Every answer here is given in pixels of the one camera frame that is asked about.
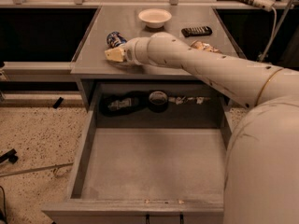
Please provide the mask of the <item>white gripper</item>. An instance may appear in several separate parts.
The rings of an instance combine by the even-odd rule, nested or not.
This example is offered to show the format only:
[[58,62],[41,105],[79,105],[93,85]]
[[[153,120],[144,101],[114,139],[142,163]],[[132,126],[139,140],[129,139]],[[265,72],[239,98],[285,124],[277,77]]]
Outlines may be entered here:
[[109,61],[121,63],[126,61],[129,64],[143,65],[149,64],[148,37],[138,37],[129,40],[122,48],[107,49],[106,58]]

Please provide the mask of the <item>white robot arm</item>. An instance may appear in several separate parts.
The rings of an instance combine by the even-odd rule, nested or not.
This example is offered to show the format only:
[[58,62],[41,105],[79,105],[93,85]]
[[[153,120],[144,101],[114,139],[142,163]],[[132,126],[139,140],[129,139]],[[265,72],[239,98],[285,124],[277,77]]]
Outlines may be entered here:
[[106,58],[182,69],[245,109],[226,152],[224,224],[299,224],[299,74],[190,46],[166,32],[107,36]]

